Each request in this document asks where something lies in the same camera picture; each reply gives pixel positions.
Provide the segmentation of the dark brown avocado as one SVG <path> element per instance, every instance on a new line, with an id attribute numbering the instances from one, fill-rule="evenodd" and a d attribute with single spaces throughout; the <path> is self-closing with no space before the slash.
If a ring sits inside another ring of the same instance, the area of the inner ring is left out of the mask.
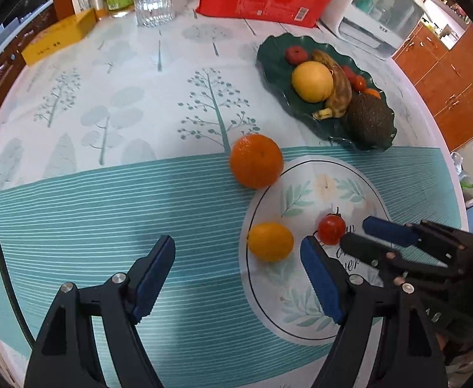
<path id="1" fill-rule="evenodd" d="M 352 97 L 344 122 L 351 141 L 361 150 L 385 151 L 397 133 L 394 112 L 382 99 L 365 93 Z"/>

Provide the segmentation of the tree pattern tablecloth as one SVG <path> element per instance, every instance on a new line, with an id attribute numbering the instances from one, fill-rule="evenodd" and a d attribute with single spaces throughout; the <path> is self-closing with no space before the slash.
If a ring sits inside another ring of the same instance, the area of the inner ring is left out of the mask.
<path id="1" fill-rule="evenodd" d="M 331 44 L 371 74 L 395 114 L 385 152 L 317 137 L 271 93 L 260 44 L 289 32 Z M 266 188 L 229 168 L 238 138 L 262 134 L 283 154 Z M 463 228 L 448 147 L 400 69 L 314 29 L 184 13 L 159 28 L 108 18 L 77 44 L 25 68 L 0 110 L 0 240 L 22 314 L 37 334 L 59 287 L 125 272 L 160 236 L 173 268 L 138 333 L 167 387 L 308 387 L 336 326 L 297 254 L 259 264 L 254 222 L 296 239 L 339 208 Z"/>

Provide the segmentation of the large yellow orange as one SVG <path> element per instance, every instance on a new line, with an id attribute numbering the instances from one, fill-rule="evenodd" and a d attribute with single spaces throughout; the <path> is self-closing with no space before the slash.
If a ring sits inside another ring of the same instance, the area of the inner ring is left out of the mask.
<path id="1" fill-rule="evenodd" d="M 329 69 L 313 60 L 304 62 L 293 69 L 291 84 L 299 97 L 310 103 L 325 101 L 334 86 Z"/>

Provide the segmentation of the small red tomato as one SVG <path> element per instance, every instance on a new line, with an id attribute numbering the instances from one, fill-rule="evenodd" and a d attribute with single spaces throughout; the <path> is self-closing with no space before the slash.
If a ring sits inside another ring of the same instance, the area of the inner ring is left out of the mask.
<path id="1" fill-rule="evenodd" d="M 362 93 L 367 89 L 367 84 L 365 81 L 365 78 L 363 76 L 356 74 L 353 78 L 352 81 L 352 87 L 355 89 L 358 93 Z"/>

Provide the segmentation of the dark green scalloped plate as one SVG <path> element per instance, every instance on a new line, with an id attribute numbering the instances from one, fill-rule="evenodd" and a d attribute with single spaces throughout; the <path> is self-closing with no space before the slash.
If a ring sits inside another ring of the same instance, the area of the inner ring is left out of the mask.
<path id="1" fill-rule="evenodd" d="M 361 151 L 392 147 L 395 114 L 384 91 L 331 44 L 291 33 L 269 36 L 257 63 L 271 93 L 317 137 Z"/>

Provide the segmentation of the yellow cardboard box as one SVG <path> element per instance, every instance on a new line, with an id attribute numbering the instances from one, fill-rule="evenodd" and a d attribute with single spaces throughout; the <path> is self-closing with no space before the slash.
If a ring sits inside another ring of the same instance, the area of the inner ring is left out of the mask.
<path id="1" fill-rule="evenodd" d="M 47 56 L 81 41 L 95 24 L 95 11 L 88 9 L 49 26 L 22 51 L 25 64 L 32 66 Z"/>

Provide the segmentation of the small yellow kumquat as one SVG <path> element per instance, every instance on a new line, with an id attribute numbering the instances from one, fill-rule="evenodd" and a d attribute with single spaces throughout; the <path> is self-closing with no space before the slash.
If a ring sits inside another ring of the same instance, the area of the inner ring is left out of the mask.
<path id="1" fill-rule="evenodd" d="M 277 222 L 264 222 L 251 227 L 247 235 L 249 251 L 264 262 L 286 259 L 293 250 L 292 232 Z"/>

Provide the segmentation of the cherry tomato with stem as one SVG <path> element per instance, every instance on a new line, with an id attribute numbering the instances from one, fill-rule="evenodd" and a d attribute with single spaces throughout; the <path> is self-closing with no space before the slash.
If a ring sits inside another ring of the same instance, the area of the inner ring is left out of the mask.
<path id="1" fill-rule="evenodd" d="M 316 234 L 322 244 L 329 246 L 338 245 L 345 233 L 346 222 L 342 218 L 339 208 L 321 214 L 318 218 Z"/>

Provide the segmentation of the spotted ripe banana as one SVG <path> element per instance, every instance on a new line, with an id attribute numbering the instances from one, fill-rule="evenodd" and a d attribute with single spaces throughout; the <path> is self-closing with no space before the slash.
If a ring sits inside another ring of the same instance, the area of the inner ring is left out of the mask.
<path id="1" fill-rule="evenodd" d="M 331 117 L 343 117 L 352 99 L 350 80 L 347 78 L 340 65 L 327 53 L 315 49 L 311 56 L 312 60 L 319 62 L 329 69 L 334 83 L 330 96 L 325 100 L 324 108 L 315 111 L 312 117 L 318 121 Z"/>

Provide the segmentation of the white countertop sterilizer appliance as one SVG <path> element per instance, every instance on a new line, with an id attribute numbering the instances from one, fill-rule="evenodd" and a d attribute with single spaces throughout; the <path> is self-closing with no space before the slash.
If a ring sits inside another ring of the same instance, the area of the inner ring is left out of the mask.
<path id="1" fill-rule="evenodd" d="M 421 0 L 330 0 L 320 21 L 337 38 L 379 59 L 388 59 L 424 12 Z"/>

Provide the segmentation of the clear drinking glass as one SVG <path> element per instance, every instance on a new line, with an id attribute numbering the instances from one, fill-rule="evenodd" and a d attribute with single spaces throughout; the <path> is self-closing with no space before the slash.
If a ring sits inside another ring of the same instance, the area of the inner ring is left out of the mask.
<path id="1" fill-rule="evenodd" d="M 161 26 L 175 19 L 175 0 L 133 0 L 138 27 Z"/>

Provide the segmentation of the red lychee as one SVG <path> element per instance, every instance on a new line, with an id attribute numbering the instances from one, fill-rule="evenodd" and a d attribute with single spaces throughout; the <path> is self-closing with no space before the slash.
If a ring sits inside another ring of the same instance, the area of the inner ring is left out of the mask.
<path id="1" fill-rule="evenodd" d="M 307 51 L 300 46 L 291 46 L 285 50 L 285 59 L 292 66 L 298 66 L 309 60 Z"/>
<path id="2" fill-rule="evenodd" d="M 351 84 L 354 83 L 356 74 L 352 71 L 352 69 L 347 65 L 341 65 L 342 71 L 345 73 L 346 77 L 350 81 Z"/>

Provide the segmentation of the mandarin orange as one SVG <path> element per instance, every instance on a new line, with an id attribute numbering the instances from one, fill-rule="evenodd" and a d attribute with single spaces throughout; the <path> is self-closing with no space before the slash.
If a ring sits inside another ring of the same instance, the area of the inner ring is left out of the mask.
<path id="1" fill-rule="evenodd" d="M 236 181 L 246 188 L 261 189 L 273 185 L 281 176 L 283 166 L 281 149 L 262 134 L 238 138 L 229 154 L 229 168 Z"/>
<path id="2" fill-rule="evenodd" d="M 382 99 L 382 95 L 380 95 L 380 93 L 376 89 L 366 89 L 363 93 L 366 95 L 374 96 L 378 99 Z"/>

